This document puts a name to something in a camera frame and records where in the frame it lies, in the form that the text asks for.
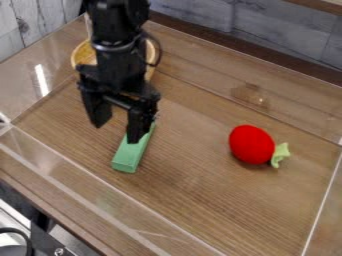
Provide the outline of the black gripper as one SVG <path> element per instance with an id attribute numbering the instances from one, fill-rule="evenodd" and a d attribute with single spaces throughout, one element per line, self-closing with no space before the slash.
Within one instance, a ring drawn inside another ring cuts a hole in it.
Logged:
<path id="1" fill-rule="evenodd" d="M 158 61 L 154 46 L 117 50 L 82 46 L 75 50 L 75 70 L 89 119 L 101 128 L 113 117 L 111 106 L 126 109 L 130 144 L 141 141 L 155 120 L 161 93 L 150 80 Z"/>

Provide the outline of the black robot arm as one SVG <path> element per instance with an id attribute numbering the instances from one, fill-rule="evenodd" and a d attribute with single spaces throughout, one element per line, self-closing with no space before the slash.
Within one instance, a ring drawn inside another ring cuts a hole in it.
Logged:
<path id="1" fill-rule="evenodd" d="M 91 19 L 91 47 L 97 62 L 79 64 L 82 100 L 90 121 L 102 127 L 115 106 L 127 110 L 127 142 L 150 132 L 161 93 L 146 79 L 150 18 L 149 0 L 85 0 Z"/>

